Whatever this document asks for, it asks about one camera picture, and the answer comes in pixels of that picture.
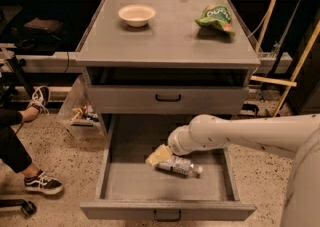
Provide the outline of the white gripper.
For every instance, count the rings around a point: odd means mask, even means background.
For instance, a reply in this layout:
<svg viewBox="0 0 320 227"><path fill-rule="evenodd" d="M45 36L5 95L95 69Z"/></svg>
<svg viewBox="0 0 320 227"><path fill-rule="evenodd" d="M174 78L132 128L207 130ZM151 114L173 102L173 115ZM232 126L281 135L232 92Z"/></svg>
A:
<svg viewBox="0 0 320 227"><path fill-rule="evenodd" d="M168 146L164 144L160 145L148 156L145 162L148 165L155 166L170 159L173 153L179 156L190 154L193 151L193 140L189 127L184 125L173 130L168 137Z"/></svg>

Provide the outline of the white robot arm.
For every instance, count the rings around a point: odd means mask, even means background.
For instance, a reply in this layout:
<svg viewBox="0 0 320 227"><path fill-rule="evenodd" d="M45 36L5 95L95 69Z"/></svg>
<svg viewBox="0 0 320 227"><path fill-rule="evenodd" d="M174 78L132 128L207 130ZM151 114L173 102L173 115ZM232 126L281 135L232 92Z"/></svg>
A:
<svg viewBox="0 0 320 227"><path fill-rule="evenodd" d="M292 159L279 227L320 227L319 114L238 120L198 115L172 131L146 163L230 144Z"/></svg>

